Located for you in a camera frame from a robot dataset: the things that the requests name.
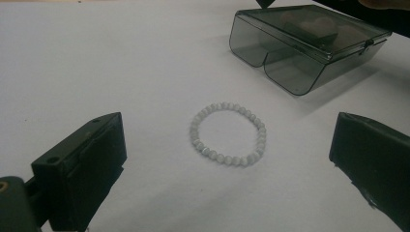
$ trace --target box lid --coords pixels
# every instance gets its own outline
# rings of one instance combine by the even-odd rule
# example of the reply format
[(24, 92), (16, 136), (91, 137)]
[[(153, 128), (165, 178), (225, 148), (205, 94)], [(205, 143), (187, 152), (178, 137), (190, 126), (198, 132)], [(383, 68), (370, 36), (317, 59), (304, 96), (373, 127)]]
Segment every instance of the box lid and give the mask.
[(324, 62), (335, 61), (385, 41), (391, 31), (315, 5), (243, 10), (237, 16), (301, 52)]

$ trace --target gray translucent box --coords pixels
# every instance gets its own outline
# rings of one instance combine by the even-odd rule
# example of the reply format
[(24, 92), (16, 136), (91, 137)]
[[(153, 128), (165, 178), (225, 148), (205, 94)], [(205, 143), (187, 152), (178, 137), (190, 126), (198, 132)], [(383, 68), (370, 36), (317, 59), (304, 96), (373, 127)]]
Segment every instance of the gray translucent box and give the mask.
[(315, 5), (243, 10), (229, 44), (275, 83), (301, 96), (370, 60), (391, 31)]

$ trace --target bead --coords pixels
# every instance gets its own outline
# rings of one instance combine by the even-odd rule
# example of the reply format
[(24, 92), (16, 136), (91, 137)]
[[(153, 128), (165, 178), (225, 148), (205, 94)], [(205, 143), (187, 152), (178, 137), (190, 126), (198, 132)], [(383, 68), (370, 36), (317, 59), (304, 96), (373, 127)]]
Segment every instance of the bead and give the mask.
[(247, 166), (248, 165), (248, 159), (247, 158), (241, 158), (241, 165), (242, 166)]
[(206, 157), (206, 156), (209, 155), (210, 152), (211, 152), (211, 151), (209, 150), (209, 148), (205, 147), (205, 148), (202, 150), (202, 155), (204, 155), (204, 156)]
[(257, 138), (257, 143), (265, 143), (266, 142), (266, 138), (265, 137), (258, 137)]
[(211, 104), (212, 107), (212, 111), (216, 111), (217, 110), (217, 105), (215, 103)]
[(196, 145), (198, 145), (198, 143), (200, 143), (200, 142), (201, 142), (201, 140), (195, 139), (195, 140), (193, 140), (192, 144), (196, 147)]
[(260, 149), (260, 148), (258, 148), (258, 149), (256, 149), (256, 152), (257, 152), (260, 156), (262, 156), (262, 155), (263, 155), (263, 152), (265, 152), (265, 149)]
[(249, 119), (250, 119), (251, 122), (253, 122), (253, 120), (256, 119), (256, 115), (250, 114)]
[(196, 133), (198, 132), (198, 126), (197, 125), (193, 125), (190, 127), (190, 133)]
[(228, 108), (228, 102), (223, 102), (222, 109), (227, 109), (227, 108)]
[(257, 136), (266, 138), (266, 132), (261, 132)]
[(261, 150), (265, 150), (265, 146), (266, 146), (265, 143), (258, 143), (258, 144), (256, 145), (256, 149), (260, 148)]
[(190, 130), (198, 130), (199, 129), (199, 124), (191, 124), (190, 125)]
[(212, 150), (211, 152), (209, 152), (209, 158), (211, 160), (215, 160), (217, 158), (218, 154), (216, 151)]
[(239, 104), (234, 104), (233, 105), (233, 110), (238, 111), (241, 108)]
[(250, 115), (252, 114), (252, 112), (250, 112), (250, 110), (245, 111), (245, 117), (250, 117)]
[(260, 158), (261, 158), (261, 156), (260, 156), (259, 153), (257, 153), (257, 152), (253, 152), (252, 155), (253, 155), (253, 157), (255, 158), (255, 161), (258, 161), (258, 160), (260, 160)]
[(239, 157), (234, 157), (232, 159), (232, 164), (235, 165), (235, 166), (241, 164), (241, 159)]
[(205, 148), (203, 143), (198, 143), (198, 145), (196, 145), (196, 150), (198, 150), (199, 152), (202, 151)]
[(212, 109), (211, 105), (206, 106), (206, 111), (208, 112), (208, 114), (214, 112), (214, 110)]
[(249, 156), (248, 156), (248, 163), (249, 164), (253, 164), (255, 162), (255, 157), (252, 155), (252, 154), (250, 154)]
[(245, 108), (243, 108), (243, 107), (240, 107), (239, 110), (238, 110), (238, 112), (239, 112), (240, 114), (245, 114), (246, 111), (247, 111), (247, 110), (246, 110)]
[(257, 127), (259, 127), (260, 119), (256, 118), (255, 120), (253, 120), (253, 122)]
[(192, 120), (191, 125), (199, 125), (201, 123), (202, 119), (199, 116), (195, 116)]
[(201, 112), (206, 116), (208, 116), (208, 110), (206, 108), (202, 109)]
[(192, 130), (190, 132), (190, 137), (199, 137), (199, 132), (198, 130)]
[(230, 165), (232, 163), (232, 158), (230, 156), (225, 157), (225, 164)]
[(199, 139), (199, 135), (191, 135), (190, 140), (195, 141), (196, 139)]
[(217, 162), (223, 163), (224, 160), (225, 160), (225, 156), (223, 154), (218, 154)]
[(206, 117), (206, 115), (204, 114), (204, 112), (200, 111), (197, 115), (199, 118), (201, 118), (201, 121)]

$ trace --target bracelet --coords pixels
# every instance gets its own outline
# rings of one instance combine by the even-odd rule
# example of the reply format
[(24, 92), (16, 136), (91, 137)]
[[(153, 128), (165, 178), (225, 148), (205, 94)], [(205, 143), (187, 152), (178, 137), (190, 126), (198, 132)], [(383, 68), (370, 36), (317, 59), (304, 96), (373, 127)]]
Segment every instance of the bracelet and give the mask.
[[(239, 114), (249, 119), (256, 126), (256, 149), (252, 153), (250, 153), (250, 155), (239, 158), (218, 154), (216, 151), (205, 146), (205, 144), (199, 139), (198, 128), (200, 123), (208, 115), (221, 110), (230, 110), (238, 112)], [(266, 146), (266, 128), (265, 125), (260, 121), (260, 119), (258, 119), (249, 110), (246, 110), (244, 107), (241, 107), (239, 104), (234, 104), (232, 102), (213, 103), (206, 106), (204, 109), (199, 111), (199, 113), (197, 113), (195, 117), (193, 117), (192, 123), (190, 124), (190, 142), (200, 154), (202, 154), (205, 157), (208, 157), (211, 160), (216, 160), (217, 162), (224, 163), (226, 165), (242, 165), (243, 167), (245, 167), (254, 164), (262, 158)]]

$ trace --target white table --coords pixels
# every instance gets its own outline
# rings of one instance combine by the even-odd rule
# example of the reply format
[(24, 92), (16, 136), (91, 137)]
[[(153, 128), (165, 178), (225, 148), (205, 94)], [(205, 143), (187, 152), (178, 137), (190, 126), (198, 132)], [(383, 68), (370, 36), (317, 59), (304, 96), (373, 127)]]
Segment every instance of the white table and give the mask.
[[(229, 49), (235, 12), (257, 7), (0, 3), (0, 176), (27, 181), (37, 157), (87, 121), (121, 111), (128, 160), (91, 231), (400, 231), (328, 155), (340, 111), (410, 134), (410, 40), (392, 35), (366, 65), (295, 98)], [(227, 167), (193, 150), (190, 121), (213, 102), (239, 103), (262, 119), (262, 160)], [(256, 136), (228, 112), (200, 132), (233, 156)]]

